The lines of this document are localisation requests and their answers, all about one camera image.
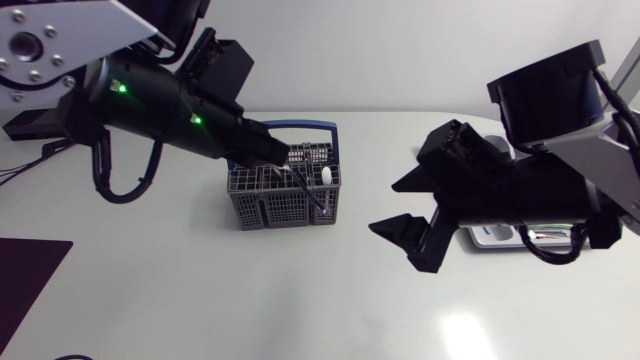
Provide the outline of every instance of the gray plastic basket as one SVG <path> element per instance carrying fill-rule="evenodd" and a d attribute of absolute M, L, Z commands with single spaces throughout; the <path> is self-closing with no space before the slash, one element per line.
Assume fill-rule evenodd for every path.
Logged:
<path fill-rule="evenodd" d="M 291 174 L 271 165 L 252 169 L 229 163 L 228 193 L 242 230 L 331 225 L 338 215 L 340 158 L 337 127 L 334 123 L 313 120 L 267 121 L 269 128 L 308 128 L 330 130 L 332 144 L 289 145 L 287 165 L 307 183 L 307 188 L 329 210 L 324 215 L 313 205 Z M 332 184 L 322 182 L 322 169 L 331 169 Z"/>

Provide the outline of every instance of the black mat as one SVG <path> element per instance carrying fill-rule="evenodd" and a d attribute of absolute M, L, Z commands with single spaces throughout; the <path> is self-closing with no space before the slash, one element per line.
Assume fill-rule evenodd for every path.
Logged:
<path fill-rule="evenodd" d="M 71 246 L 70 241 L 0 239 L 0 355 Z"/>

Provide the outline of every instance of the metal bracket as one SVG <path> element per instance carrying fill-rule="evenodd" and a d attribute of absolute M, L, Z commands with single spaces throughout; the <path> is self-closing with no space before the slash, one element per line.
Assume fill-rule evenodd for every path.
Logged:
<path fill-rule="evenodd" d="M 623 208 L 629 214 L 623 223 L 640 235 L 640 179 L 629 148 L 615 140 L 617 132 L 612 121 L 600 121 L 544 145 Z"/>
<path fill-rule="evenodd" d="M 115 0 L 0 8 L 0 76 L 47 84 L 157 33 Z"/>

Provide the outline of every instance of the white wall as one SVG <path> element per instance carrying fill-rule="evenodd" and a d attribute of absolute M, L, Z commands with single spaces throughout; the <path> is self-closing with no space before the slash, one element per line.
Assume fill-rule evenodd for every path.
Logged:
<path fill-rule="evenodd" d="M 255 59 L 251 111 L 452 111 L 497 118 L 486 83 L 600 39 L 613 76 L 638 0 L 212 0 L 200 29 Z"/>

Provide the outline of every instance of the white object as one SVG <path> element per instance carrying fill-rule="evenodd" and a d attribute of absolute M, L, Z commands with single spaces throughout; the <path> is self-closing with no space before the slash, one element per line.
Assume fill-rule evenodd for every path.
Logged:
<path fill-rule="evenodd" d="M 322 168 L 322 184 L 323 185 L 331 185 L 333 184 L 333 178 L 331 176 L 331 168 L 325 166 Z M 329 210 L 329 192 L 324 195 L 324 208 Z"/>
<path fill-rule="evenodd" d="M 322 184 L 323 185 L 333 184 L 333 179 L 331 177 L 331 169 L 328 166 L 325 166 L 322 168 Z"/>
<path fill-rule="evenodd" d="M 390 188 L 416 165 L 408 144 L 420 146 L 452 118 L 481 133 L 498 133 L 499 122 L 445 113 L 247 116 L 338 124 L 345 181 L 335 225 L 240 231 L 226 162 L 173 147 L 145 196 L 109 204 L 87 172 L 90 149 L 76 146 L 0 187 L 0 236 L 75 243 L 2 360 L 600 360 L 612 349 L 616 359 L 640 358 L 640 239 L 630 231 L 611 250 L 563 267 L 525 250 L 479 251 L 459 232 L 434 275 L 367 228 L 436 207 L 429 194 Z M 310 142 L 326 136 L 291 131 Z M 4 137 L 3 169 L 37 158 L 44 142 Z M 114 129 L 112 143 L 121 175 L 113 188 L 126 191 L 151 141 Z"/>
<path fill-rule="evenodd" d="M 512 226 L 473 227 L 466 229 L 473 243 L 481 249 L 523 248 L 520 234 Z M 571 245 L 570 231 L 561 231 L 561 236 L 537 238 L 544 232 L 529 231 L 531 242 L 538 247 L 566 247 Z"/>

